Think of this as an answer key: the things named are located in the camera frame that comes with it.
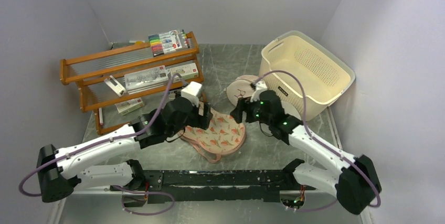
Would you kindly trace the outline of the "floral mesh laundry bag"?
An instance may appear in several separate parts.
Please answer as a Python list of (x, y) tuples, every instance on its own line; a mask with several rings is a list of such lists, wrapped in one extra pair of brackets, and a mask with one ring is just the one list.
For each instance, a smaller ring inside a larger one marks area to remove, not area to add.
[(187, 126), (180, 133), (181, 140), (192, 146), (209, 163), (217, 163), (223, 156), (241, 148), (246, 138), (246, 126), (232, 116), (211, 109), (213, 114), (206, 130)]

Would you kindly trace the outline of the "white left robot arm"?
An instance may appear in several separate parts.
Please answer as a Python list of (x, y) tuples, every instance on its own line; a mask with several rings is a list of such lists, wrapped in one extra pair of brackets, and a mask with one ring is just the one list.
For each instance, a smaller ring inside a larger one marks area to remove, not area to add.
[(59, 201), (76, 190), (99, 186), (139, 190), (147, 180), (139, 161), (100, 163), (163, 143), (188, 126), (206, 130), (213, 117), (208, 103), (194, 105), (184, 97), (167, 102), (159, 114), (155, 112), (143, 114), (114, 132), (83, 144), (60, 149), (52, 144), (42, 147), (37, 163), (43, 166), (37, 173), (42, 201)]

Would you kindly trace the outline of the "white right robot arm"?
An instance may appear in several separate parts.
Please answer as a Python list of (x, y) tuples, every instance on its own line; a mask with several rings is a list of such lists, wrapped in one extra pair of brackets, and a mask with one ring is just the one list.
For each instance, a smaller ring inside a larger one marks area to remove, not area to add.
[(381, 193), (382, 187), (369, 157), (356, 157), (316, 135), (300, 118), (286, 113), (274, 91), (265, 91), (255, 99), (240, 98), (230, 115), (237, 123), (267, 125), (273, 137), (302, 150), (322, 165), (317, 168), (300, 159), (289, 164), (290, 171), (283, 175), (288, 189), (297, 189), (300, 185), (319, 189), (334, 196), (354, 215), (361, 214)]

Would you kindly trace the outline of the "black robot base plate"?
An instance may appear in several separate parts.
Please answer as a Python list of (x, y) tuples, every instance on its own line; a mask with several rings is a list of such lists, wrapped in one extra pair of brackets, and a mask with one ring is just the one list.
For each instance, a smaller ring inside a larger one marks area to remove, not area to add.
[(144, 170), (143, 175), (123, 186), (136, 191), (131, 200), (150, 194), (148, 204), (175, 200), (262, 200), (280, 202), (286, 192), (299, 193), (304, 187), (283, 169), (266, 170)]

